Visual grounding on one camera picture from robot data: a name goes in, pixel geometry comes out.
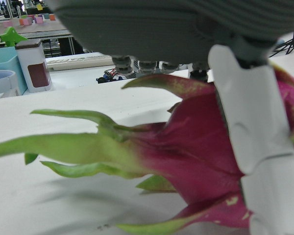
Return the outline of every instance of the white table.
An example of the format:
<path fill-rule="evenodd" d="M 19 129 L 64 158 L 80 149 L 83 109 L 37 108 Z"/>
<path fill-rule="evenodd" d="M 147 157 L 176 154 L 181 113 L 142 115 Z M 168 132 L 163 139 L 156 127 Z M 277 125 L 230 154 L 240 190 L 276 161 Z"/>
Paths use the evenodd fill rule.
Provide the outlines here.
<path fill-rule="evenodd" d="M 274 61 L 294 75 L 294 54 Z M 70 79 L 81 77 L 81 72 L 70 72 L 75 74 Z M 61 80 L 69 71 L 58 73 Z M 94 124 L 86 120 L 29 115 L 34 109 L 97 110 L 121 124 L 135 125 L 166 120 L 166 109 L 179 101 L 159 89 L 120 90 L 126 82 L 0 99 L 0 141 L 30 134 L 94 130 Z M 25 166 L 22 154 L 0 158 L 0 235 L 124 235 L 114 223 L 160 222 L 186 206 L 177 194 L 142 193 L 134 188 L 140 181 L 106 175 L 66 179 L 39 161 Z M 101 230 L 106 224 L 111 227 Z M 177 234 L 246 235 L 248 231 L 196 224 Z"/>

